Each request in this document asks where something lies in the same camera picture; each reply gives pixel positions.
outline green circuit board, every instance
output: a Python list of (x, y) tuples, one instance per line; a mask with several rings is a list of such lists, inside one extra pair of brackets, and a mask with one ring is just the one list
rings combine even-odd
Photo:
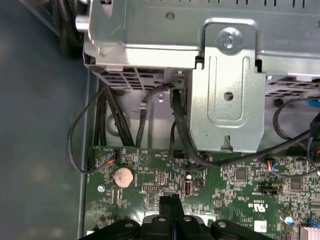
[[(123, 218), (142, 223), (145, 216), (158, 214), (160, 196), (172, 194), (179, 194), (185, 214), (201, 217), (208, 226), (215, 220), (226, 219), (275, 240), (298, 240), (300, 226), (307, 219), (320, 221), (317, 174), (281, 179), (257, 161), (186, 174), (173, 166), (167, 150), (134, 147), (93, 146), (89, 150), (89, 164), (99, 166), (114, 156), (116, 161), (108, 168), (87, 177), (84, 234)], [(209, 160), (235, 156), (210, 153)], [(176, 152), (175, 159), (182, 166), (189, 162), (183, 152)], [(303, 157), (273, 156), (273, 159), (280, 173), (310, 171)], [(116, 171), (123, 168), (132, 173), (128, 187), (115, 183), (116, 177), (121, 180)], [(281, 214), (292, 217), (294, 224), (282, 222)]]

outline black cable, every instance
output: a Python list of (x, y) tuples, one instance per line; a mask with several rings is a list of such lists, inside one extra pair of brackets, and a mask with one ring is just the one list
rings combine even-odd
[(301, 178), (305, 178), (305, 177), (309, 177), (312, 176), (314, 174), (316, 174), (318, 171), (317, 170), (313, 170), (313, 171), (309, 171), (309, 172), (305, 172), (302, 174), (295, 174), (295, 175), (287, 175), (287, 174), (283, 174), (283, 173), (278, 173), (278, 172), (271, 172), (273, 175), (279, 177), (279, 178), (283, 178), (283, 179), (301, 179)]
[(99, 135), (100, 135), (100, 103), (99, 98), (96, 103), (95, 111), (95, 121), (94, 121), (94, 135), (93, 135), (93, 145), (99, 145)]
[(124, 130), (124, 133), (125, 133), (125, 136), (126, 136), (126, 139), (127, 139), (127, 142), (128, 142), (128, 147), (135, 147), (135, 143), (134, 143), (134, 140), (132, 138), (127, 119), (126, 119), (126, 117), (124, 115), (124, 112), (122, 111), (118, 101), (116, 100), (116, 93), (111, 87), (109, 87), (107, 89), (107, 91), (110, 91), (110, 95), (112, 96), (112, 99), (111, 99), (112, 100), (112, 104), (114, 105), (115, 110), (116, 110), (116, 112), (117, 112), (117, 114), (119, 116), (122, 128)]
[(137, 132), (136, 138), (135, 138), (135, 147), (136, 148), (141, 148), (142, 136), (144, 134), (144, 129), (145, 129), (146, 120), (147, 120), (147, 112), (148, 112), (147, 107), (148, 107), (148, 102), (149, 102), (150, 98), (155, 94), (159, 94), (164, 91), (168, 91), (172, 87), (173, 87), (173, 85), (171, 83), (167, 83), (162, 86), (158, 86), (158, 87), (152, 89), (151, 91), (149, 91), (145, 95), (145, 97), (142, 99), (142, 103), (146, 104), (146, 108), (140, 110), (140, 123), (139, 123), (138, 132)]
[(176, 128), (176, 122), (173, 122), (172, 124), (172, 127), (171, 127), (171, 130), (170, 130), (170, 148), (169, 148), (169, 159), (171, 160), (173, 166), (176, 168), (176, 169), (179, 169), (179, 170), (182, 170), (182, 171), (185, 171), (185, 172), (196, 172), (196, 171), (199, 171), (201, 169), (203, 169), (204, 167), (203, 166), (195, 166), (195, 167), (183, 167), (183, 166), (180, 166), (175, 157), (174, 157), (174, 151), (175, 151), (175, 128)]
[(102, 94), (100, 97), (100, 116), (99, 116), (99, 136), (100, 145), (107, 146), (106, 118), (107, 118), (107, 99)]
[(68, 0), (54, 1), (57, 1), (57, 5), (59, 6), (61, 21), (63, 23), (63, 26), (65, 27), (68, 38), (74, 45), (82, 47), (83, 42), (80, 39), (79, 32), (76, 30), (75, 21), (73, 20)]
[(315, 165), (315, 160), (313, 154), (311, 154), (311, 147), (312, 143), (314, 141), (313, 137), (309, 137), (307, 147), (306, 147), (306, 159), (308, 160), (308, 163), (316, 170), (320, 171), (320, 168)]
[(285, 132), (281, 129), (280, 124), (279, 124), (279, 115), (281, 113), (281, 111), (288, 105), (291, 103), (295, 103), (295, 102), (301, 102), (301, 101), (306, 101), (306, 100), (320, 100), (320, 97), (307, 97), (307, 98), (295, 98), (295, 99), (291, 99), (288, 102), (284, 103), (282, 106), (280, 106), (273, 114), (273, 118), (272, 118), (272, 125), (273, 128), (275, 130), (275, 133), (282, 139), (285, 140), (289, 140), (292, 139), (291, 137), (289, 137), (287, 134), (285, 134)]
[(109, 103), (109, 107), (110, 107), (110, 110), (112, 112), (112, 116), (113, 116), (113, 119), (114, 119), (114, 124), (116, 126), (116, 129), (118, 130), (118, 134), (119, 134), (119, 137), (122, 141), (122, 144), (123, 146), (128, 146), (128, 141), (127, 141), (127, 137), (126, 137), (126, 133), (124, 131), (124, 129), (122, 128), (122, 124), (120, 122), (120, 119), (119, 119), (119, 116), (117, 114), (117, 111), (116, 111), (116, 108), (115, 106), (112, 104), (112, 100), (111, 100), (111, 96), (110, 96), (110, 91), (105, 91), (105, 96), (106, 96), (106, 100), (108, 101)]
[(88, 109), (90, 107), (92, 107), (95, 103), (96, 103), (96, 100), (98, 99), (98, 97), (107, 89), (108, 85), (105, 85), (103, 88), (101, 88), (97, 93), (96, 95), (93, 97), (93, 99), (87, 104), (87, 106), (84, 108), (84, 110), (78, 115), (78, 117), (74, 120), (73, 124), (71, 125), (70, 129), (69, 129), (69, 132), (68, 132), (68, 139), (67, 139), (67, 148), (68, 148), (68, 155), (69, 155), (69, 159), (70, 159), (70, 162), (72, 164), (72, 166), (74, 167), (74, 169), (81, 173), (81, 174), (94, 174), (94, 173), (97, 173), (99, 172), (101, 169), (104, 169), (106, 168), (108, 165), (107, 165), (107, 162), (103, 163), (102, 165), (100, 165), (99, 167), (95, 168), (95, 169), (92, 169), (92, 170), (89, 170), (89, 171), (86, 171), (86, 170), (82, 170), (81, 168), (78, 167), (76, 161), (75, 161), (75, 158), (74, 158), (74, 153), (73, 153), (73, 150), (72, 150), (72, 137), (73, 137), (73, 134), (74, 134), (74, 130), (78, 124), (78, 122), (81, 120), (81, 118), (83, 117), (83, 115), (88, 111)]
[(105, 95), (115, 121), (115, 126), (118, 130), (123, 145), (127, 147), (134, 147), (134, 140), (131, 136), (127, 120), (124, 116), (124, 113), (122, 112), (122, 109), (120, 108), (118, 102), (115, 99), (115, 93), (111, 89), (111, 87), (108, 87), (106, 89)]
[(228, 165), (235, 165), (238, 163), (259, 159), (269, 154), (275, 154), (280, 151), (286, 150), (290, 146), (308, 138), (310, 133), (310, 131), (307, 130), (290, 140), (287, 140), (283, 143), (280, 143), (268, 149), (258, 151), (256, 153), (252, 153), (252, 154), (248, 154), (240, 157), (228, 158), (221, 161), (209, 162), (199, 157), (197, 155), (196, 150), (192, 146), (191, 139), (189, 136), (189, 131), (187, 128), (185, 117), (184, 117), (185, 113), (181, 105), (181, 99), (180, 99), (180, 94), (178, 90), (173, 90), (172, 108), (173, 108), (173, 115), (174, 115), (174, 120), (176, 123), (177, 130), (178, 130), (178, 134), (184, 145), (185, 151), (190, 156), (190, 158), (193, 159), (197, 164), (205, 167), (222, 167), (222, 166), (228, 166)]

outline metal panel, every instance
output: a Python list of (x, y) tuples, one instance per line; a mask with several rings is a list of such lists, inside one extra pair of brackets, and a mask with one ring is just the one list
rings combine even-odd
[(318, 0), (93, 0), (85, 52), (109, 68), (194, 68), (207, 19), (252, 19), (262, 72), (319, 76), (319, 11)]
[[(87, 70), (61, 56), (58, 37), (18, 0), (2, 2), (0, 30), (1, 239), (76, 239), (81, 176), (67, 133), (86, 102)], [(82, 121), (79, 160), (86, 140)]]

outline metal vent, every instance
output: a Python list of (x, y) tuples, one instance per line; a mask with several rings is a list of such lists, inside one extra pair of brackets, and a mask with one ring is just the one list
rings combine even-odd
[(176, 86), (182, 85), (185, 79), (183, 71), (166, 74), (164, 69), (124, 68), (123, 71), (104, 71), (96, 75), (113, 89), (151, 90), (163, 83), (173, 82)]
[(301, 94), (318, 91), (318, 81), (297, 81), (295, 77), (284, 77), (279, 80), (267, 80), (266, 97), (298, 97)]
[(223, 8), (223, 9), (243, 9), (256, 11), (281, 11), (307, 14), (305, 10), (309, 6), (310, 11), (319, 9), (318, 0), (144, 0), (148, 5), (166, 7), (196, 7), (196, 8)]

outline black connector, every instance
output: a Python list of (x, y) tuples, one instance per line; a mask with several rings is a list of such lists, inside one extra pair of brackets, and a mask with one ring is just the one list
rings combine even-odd
[(310, 138), (320, 139), (320, 122), (319, 121), (310, 123)]

